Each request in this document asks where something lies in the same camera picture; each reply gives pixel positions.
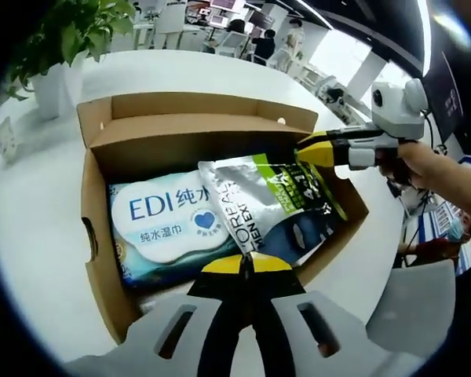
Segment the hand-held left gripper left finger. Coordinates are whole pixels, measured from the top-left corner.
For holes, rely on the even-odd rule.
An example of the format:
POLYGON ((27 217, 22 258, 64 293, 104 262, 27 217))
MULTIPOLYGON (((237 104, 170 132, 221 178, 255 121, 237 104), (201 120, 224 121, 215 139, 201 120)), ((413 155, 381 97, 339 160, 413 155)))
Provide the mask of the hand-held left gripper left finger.
POLYGON ((228 376, 250 323, 250 255, 211 262, 184 296, 167 298, 112 351, 67 362, 70 376, 228 376))

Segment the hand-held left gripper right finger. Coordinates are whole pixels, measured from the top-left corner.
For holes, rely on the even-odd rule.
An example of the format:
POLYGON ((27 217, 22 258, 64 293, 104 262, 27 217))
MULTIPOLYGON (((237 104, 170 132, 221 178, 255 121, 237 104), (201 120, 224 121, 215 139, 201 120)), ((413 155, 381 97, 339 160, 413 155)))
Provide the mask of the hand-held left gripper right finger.
POLYGON ((285 261, 251 252, 248 280, 265 370, 278 376, 406 376, 408 356, 372 342, 364 323, 318 291, 306 291, 285 261))

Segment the person's right hand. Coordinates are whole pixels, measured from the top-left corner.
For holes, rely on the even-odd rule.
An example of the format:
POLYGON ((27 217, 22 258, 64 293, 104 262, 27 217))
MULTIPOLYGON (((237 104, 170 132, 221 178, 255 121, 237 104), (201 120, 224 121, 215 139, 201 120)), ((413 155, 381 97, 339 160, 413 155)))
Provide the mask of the person's right hand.
POLYGON ((397 148, 378 149, 375 161, 383 176, 417 189, 432 188, 433 179, 453 162, 418 141, 404 142, 397 148))

